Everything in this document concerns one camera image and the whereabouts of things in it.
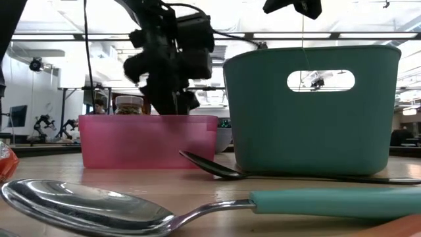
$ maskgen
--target teal spoon handle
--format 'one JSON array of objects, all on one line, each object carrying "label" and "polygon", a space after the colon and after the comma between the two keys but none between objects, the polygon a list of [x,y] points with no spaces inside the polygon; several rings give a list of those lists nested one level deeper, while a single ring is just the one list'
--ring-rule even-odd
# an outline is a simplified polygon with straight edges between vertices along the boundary
[{"label": "teal spoon handle", "polygon": [[305,188],[256,191],[256,214],[398,219],[421,213],[421,188]]}]

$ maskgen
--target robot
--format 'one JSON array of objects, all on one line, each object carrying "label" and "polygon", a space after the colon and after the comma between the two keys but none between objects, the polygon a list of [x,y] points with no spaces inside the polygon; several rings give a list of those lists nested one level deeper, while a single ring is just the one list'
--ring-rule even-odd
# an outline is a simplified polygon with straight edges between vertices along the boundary
[{"label": "robot", "polygon": [[[183,3],[162,0],[115,0],[122,5],[141,30],[129,37],[135,48],[143,51],[124,63],[126,76],[135,84],[149,73],[142,94],[161,115],[188,115],[200,106],[193,92],[186,88],[188,79],[209,79],[215,32],[211,17],[202,10]],[[0,59],[3,58],[16,29],[26,0],[0,1],[0,20],[7,22],[0,37]],[[322,13],[320,0],[267,0],[263,11],[271,13],[293,4],[295,10],[311,19]],[[190,7],[198,13],[176,18],[171,6]],[[4,96],[4,79],[0,70],[0,97]]]},{"label": "robot", "polygon": [[38,132],[38,142],[39,143],[47,143],[47,135],[41,129],[41,123],[45,124],[44,128],[51,128],[52,130],[56,130],[54,121],[50,121],[49,115],[41,115],[34,124],[34,130]]},{"label": "robot", "polygon": [[72,128],[70,131],[74,131],[75,128],[78,127],[78,122],[74,119],[68,119],[66,123],[60,129],[60,132],[55,136],[56,138],[60,138],[61,134],[66,134],[67,139],[71,140],[73,137],[67,132],[67,126],[70,125]]}]

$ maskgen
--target orange object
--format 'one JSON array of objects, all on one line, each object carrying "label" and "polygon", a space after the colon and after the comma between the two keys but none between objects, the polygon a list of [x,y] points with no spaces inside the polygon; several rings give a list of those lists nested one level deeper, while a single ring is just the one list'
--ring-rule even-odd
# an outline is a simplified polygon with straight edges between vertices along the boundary
[{"label": "orange object", "polygon": [[421,215],[409,215],[368,230],[341,237],[421,237]]},{"label": "orange object", "polygon": [[12,149],[0,142],[0,183],[8,180],[18,167],[19,159]]}]

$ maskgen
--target jar lid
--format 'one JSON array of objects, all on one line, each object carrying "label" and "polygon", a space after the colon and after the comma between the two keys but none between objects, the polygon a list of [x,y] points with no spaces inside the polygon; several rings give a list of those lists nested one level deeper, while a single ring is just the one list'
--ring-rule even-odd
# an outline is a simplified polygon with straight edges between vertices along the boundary
[{"label": "jar lid", "polygon": [[116,98],[116,105],[120,104],[134,104],[134,105],[143,105],[143,99],[137,96],[131,95],[121,95]]}]

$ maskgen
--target black robotic arm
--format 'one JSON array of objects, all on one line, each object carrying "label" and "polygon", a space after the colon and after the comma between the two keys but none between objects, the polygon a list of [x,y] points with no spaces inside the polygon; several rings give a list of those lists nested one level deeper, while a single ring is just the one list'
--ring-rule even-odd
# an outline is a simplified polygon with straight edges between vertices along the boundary
[{"label": "black robotic arm", "polygon": [[[141,30],[130,34],[135,48],[143,52],[126,60],[124,72],[135,84],[149,73],[140,91],[160,115],[188,115],[199,102],[186,88],[188,79],[212,76],[214,30],[210,16],[186,4],[166,4],[161,0],[115,0],[122,5]],[[296,11],[315,19],[322,12],[320,0],[267,0],[263,9],[271,13],[294,4]],[[176,18],[172,5],[191,7],[196,14]]]}]

